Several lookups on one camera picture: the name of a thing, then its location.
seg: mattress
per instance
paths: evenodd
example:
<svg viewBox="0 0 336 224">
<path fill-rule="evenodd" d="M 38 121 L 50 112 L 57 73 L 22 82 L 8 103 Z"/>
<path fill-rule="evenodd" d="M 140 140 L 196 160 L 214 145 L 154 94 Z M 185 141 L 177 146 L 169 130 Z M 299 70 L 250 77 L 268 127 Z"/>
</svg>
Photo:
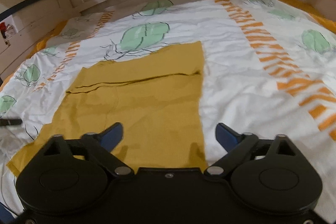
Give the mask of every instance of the mattress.
<svg viewBox="0 0 336 224">
<path fill-rule="evenodd" d="M 315 211 L 335 221 L 336 36 L 278 0 L 158 0 L 69 20 L 0 92 L 0 115 L 24 122 L 0 129 L 1 203 L 22 212 L 6 164 L 51 122 L 83 67 L 195 41 L 205 58 L 199 116 L 208 164 L 226 154 L 219 122 L 264 139 L 286 134 L 323 180 Z"/>
</svg>

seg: blue object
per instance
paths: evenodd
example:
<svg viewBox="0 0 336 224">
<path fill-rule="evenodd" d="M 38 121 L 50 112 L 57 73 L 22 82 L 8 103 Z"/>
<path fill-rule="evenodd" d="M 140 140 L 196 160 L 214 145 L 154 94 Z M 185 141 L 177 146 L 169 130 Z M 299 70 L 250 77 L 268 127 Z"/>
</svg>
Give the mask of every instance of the blue object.
<svg viewBox="0 0 336 224">
<path fill-rule="evenodd" d="M 6 224 L 14 220 L 12 214 L 5 208 L 5 206 L 0 202 L 0 220 Z"/>
<path fill-rule="evenodd" d="M 223 123 L 216 126 L 216 140 L 229 153 L 241 142 L 242 136 Z"/>
<path fill-rule="evenodd" d="M 123 138 L 123 126 L 117 122 L 101 133 L 100 145 L 111 152 Z"/>
</svg>

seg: white bed sheet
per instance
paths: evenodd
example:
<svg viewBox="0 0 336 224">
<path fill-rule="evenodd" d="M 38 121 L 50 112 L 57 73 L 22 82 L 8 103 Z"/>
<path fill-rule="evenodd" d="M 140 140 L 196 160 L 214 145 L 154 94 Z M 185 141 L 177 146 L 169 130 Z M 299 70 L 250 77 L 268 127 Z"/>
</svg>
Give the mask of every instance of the white bed sheet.
<svg viewBox="0 0 336 224">
<path fill-rule="evenodd" d="M 170 1 L 179 4 L 185 0 Z M 323 80 L 321 85 L 335 94 L 336 39 L 333 33 L 315 23 L 305 12 L 277 0 L 230 1 L 248 10 L 255 20 L 263 22 L 263 28 L 286 50 L 295 64 L 310 78 Z M 265 139 L 286 134 L 322 177 L 324 188 L 316 212 L 330 223 L 335 221 L 336 142 L 329 136 L 330 128 L 321 132 L 309 109 L 299 106 L 299 98 L 278 90 L 279 79 L 263 68 L 265 63 L 260 62 L 257 49 L 251 47 L 246 34 L 229 17 L 225 7 L 214 0 L 197 0 L 153 10 L 153 15 L 137 13 L 142 7 L 144 4 L 116 10 L 105 24 L 99 20 L 102 17 L 107 19 L 109 15 L 103 13 L 70 20 L 61 35 L 48 42 L 50 48 L 25 61 L 0 92 L 0 98 L 11 96 L 15 99 L 15 103 L 9 103 L 11 107 L 8 111 L 0 115 L 21 117 L 24 122 L 20 128 L 0 129 L 0 201 L 17 213 L 22 211 L 15 192 L 15 178 L 5 164 L 23 145 L 36 138 L 44 124 L 51 122 L 66 89 L 81 68 L 103 60 L 121 62 L 140 58 L 174 43 L 201 41 L 206 62 L 199 114 L 209 164 L 226 153 L 214 136 L 219 122 L 237 132 L 252 132 Z M 128 16 L 114 21 L 125 14 Z M 99 22 L 100 28 L 94 36 L 84 39 Z M 162 29 L 162 25 L 153 29 L 161 28 L 159 32 L 164 33 L 163 40 L 143 49 L 125 50 L 121 41 L 128 29 L 157 22 L 169 26 L 168 31 Z M 320 32 L 330 47 L 325 46 L 321 50 L 316 46 L 321 52 L 309 49 L 310 46 L 302 41 L 302 34 L 311 29 Z M 83 39 L 80 47 L 71 49 L 71 43 L 79 39 Z M 66 55 L 73 52 L 76 56 L 55 74 L 55 69 L 67 60 Z M 308 89 L 305 92 L 309 94 L 313 91 Z M 335 112 L 336 105 L 332 102 L 327 104 L 327 114 L 330 115 Z"/>
</svg>

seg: bed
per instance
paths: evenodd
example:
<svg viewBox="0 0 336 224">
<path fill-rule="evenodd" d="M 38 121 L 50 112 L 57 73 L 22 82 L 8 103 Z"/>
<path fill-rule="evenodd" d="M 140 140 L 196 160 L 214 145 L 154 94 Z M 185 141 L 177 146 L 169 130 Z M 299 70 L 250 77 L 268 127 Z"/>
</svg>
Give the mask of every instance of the bed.
<svg viewBox="0 0 336 224">
<path fill-rule="evenodd" d="M 29 149 L 48 138 L 41 130 L 81 71 L 200 41 L 198 113 L 206 164 L 226 153 L 214 136 L 219 122 L 265 139 L 286 134 L 323 180 L 315 211 L 329 223 L 336 220 L 335 0 L 1 2 L 2 13 L 21 24 L 9 43 L 0 41 L 0 115 L 24 122 L 0 129 L 0 201 L 13 215 L 23 210 L 16 176 Z"/>
</svg>

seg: orange fabric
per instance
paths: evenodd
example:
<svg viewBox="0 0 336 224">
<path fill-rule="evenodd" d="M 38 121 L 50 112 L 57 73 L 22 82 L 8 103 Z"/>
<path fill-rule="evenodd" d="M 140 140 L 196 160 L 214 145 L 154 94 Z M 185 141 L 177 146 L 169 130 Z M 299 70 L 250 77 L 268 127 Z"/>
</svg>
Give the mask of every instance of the orange fabric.
<svg viewBox="0 0 336 224">
<path fill-rule="evenodd" d="M 298 8 L 310 14 L 320 25 L 336 34 L 336 22 L 324 18 L 313 6 L 307 3 L 303 3 L 299 0 L 279 0 L 290 6 Z"/>
<path fill-rule="evenodd" d="M 63 30 L 63 28 L 65 27 L 65 25 L 67 24 L 67 20 L 66 21 L 62 21 L 60 22 L 56 28 L 54 30 L 52 30 L 49 34 L 46 35 L 46 37 L 44 37 L 40 42 L 38 42 L 35 47 L 33 48 L 33 50 L 30 52 L 30 54 L 28 54 L 28 56 L 26 57 L 26 60 L 31 58 L 35 53 L 39 52 L 40 50 L 43 50 L 46 45 L 47 45 L 47 41 L 52 38 L 55 37 L 57 35 L 60 34 L 60 32 Z M 11 77 L 14 75 L 14 72 L 9 75 L 2 83 L 2 85 L 0 86 L 0 92 L 3 90 L 3 87 L 9 82 L 9 80 L 11 79 Z"/>
</svg>

